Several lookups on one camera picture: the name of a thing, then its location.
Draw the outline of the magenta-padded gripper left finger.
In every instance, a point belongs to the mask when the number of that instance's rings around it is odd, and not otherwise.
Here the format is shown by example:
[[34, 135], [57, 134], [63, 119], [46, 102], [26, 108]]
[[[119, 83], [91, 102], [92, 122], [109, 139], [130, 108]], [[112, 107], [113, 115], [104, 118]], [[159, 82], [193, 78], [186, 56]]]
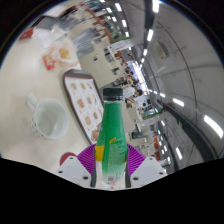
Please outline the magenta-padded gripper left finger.
[[96, 186], [95, 146], [91, 145], [77, 156], [69, 155], [59, 166], [56, 175], [84, 188]]

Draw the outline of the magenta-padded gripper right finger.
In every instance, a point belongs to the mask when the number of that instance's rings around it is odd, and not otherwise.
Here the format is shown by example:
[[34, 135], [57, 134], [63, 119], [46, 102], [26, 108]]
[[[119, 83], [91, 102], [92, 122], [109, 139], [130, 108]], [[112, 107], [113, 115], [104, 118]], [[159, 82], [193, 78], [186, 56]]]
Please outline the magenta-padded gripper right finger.
[[162, 166], [154, 157], [146, 157], [131, 145], [128, 147], [125, 170], [125, 186], [140, 188], [166, 176]]

